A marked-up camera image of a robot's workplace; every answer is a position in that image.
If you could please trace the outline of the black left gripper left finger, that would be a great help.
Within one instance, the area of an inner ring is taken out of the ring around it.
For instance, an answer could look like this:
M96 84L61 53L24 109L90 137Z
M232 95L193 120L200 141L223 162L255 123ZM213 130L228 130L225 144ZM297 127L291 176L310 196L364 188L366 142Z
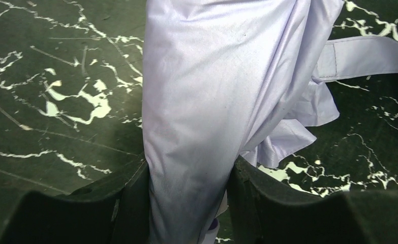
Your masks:
M68 196L0 191L0 243L147 243L148 181L139 161Z

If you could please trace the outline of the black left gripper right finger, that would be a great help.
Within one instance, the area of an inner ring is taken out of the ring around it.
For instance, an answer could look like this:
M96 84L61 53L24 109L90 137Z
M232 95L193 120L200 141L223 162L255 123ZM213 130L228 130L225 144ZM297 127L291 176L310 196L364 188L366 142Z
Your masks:
M398 243L398 191L321 198L238 158L227 184L236 243Z

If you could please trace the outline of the lavender folding umbrella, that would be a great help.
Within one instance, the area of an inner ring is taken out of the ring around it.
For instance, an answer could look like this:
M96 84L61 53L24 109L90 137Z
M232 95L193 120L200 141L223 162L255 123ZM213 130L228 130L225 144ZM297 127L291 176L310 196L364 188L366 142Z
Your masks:
M210 243L235 160L278 166L339 112L327 81L398 73L398 42L330 40L343 1L148 1L151 243Z

